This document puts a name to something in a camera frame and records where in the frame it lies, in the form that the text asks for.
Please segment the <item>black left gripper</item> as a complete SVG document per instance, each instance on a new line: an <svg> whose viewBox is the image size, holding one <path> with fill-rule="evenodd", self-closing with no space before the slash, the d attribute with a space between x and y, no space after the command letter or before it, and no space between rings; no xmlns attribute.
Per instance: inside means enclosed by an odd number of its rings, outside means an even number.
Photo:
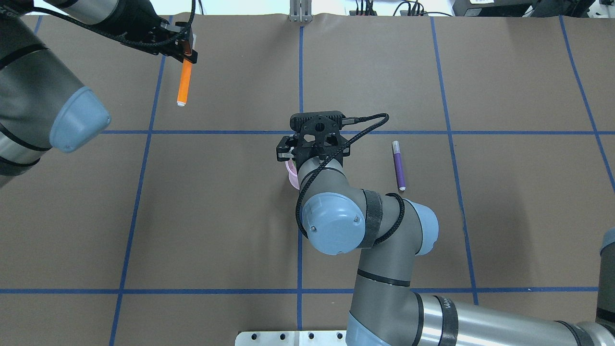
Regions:
<svg viewBox="0 0 615 346"><path fill-rule="evenodd" d="M195 65L198 51L193 48L191 22L167 23L156 14L149 0L119 0L114 11L103 20L103 31L140 43L159 43L154 55L172 57Z"/></svg>

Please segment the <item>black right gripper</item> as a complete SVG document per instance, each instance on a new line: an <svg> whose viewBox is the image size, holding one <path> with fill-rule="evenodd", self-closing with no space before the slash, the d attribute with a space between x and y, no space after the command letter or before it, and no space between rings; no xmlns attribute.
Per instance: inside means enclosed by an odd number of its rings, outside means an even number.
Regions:
<svg viewBox="0 0 615 346"><path fill-rule="evenodd" d="M278 162L294 160L298 173L312 158L321 164L331 156L342 164L343 158L350 155L350 145L349 140L343 136L325 136L311 141L305 140L303 136L283 136L275 147L275 155Z"/></svg>

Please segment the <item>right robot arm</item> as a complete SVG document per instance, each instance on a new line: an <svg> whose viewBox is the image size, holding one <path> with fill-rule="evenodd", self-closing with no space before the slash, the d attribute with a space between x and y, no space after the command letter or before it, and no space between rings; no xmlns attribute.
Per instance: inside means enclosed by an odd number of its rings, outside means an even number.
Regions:
<svg viewBox="0 0 615 346"><path fill-rule="evenodd" d="M433 250L395 235L384 270L446 297L549 319L591 319L598 249L614 225L614 22L569 18L199 17L186 109L167 92L126 287L169 290L197 317L164 345L237 331L338 328L360 250L329 256L296 229L298 192L275 145L299 110L387 112L351 146L351 186L408 191L439 220Z"/></svg>

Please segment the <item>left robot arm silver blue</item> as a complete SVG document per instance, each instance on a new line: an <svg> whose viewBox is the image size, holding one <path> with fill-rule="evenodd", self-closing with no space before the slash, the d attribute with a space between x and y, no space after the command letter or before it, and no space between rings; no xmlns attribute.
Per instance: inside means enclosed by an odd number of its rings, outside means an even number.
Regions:
<svg viewBox="0 0 615 346"><path fill-rule="evenodd" d="M0 21L0 175L5 186L52 148L72 153L108 127L109 111L95 93L22 21L46 13L152 55L196 63L191 29L202 2L191 2L186 22L159 16L149 0L3 0Z"/></svg>

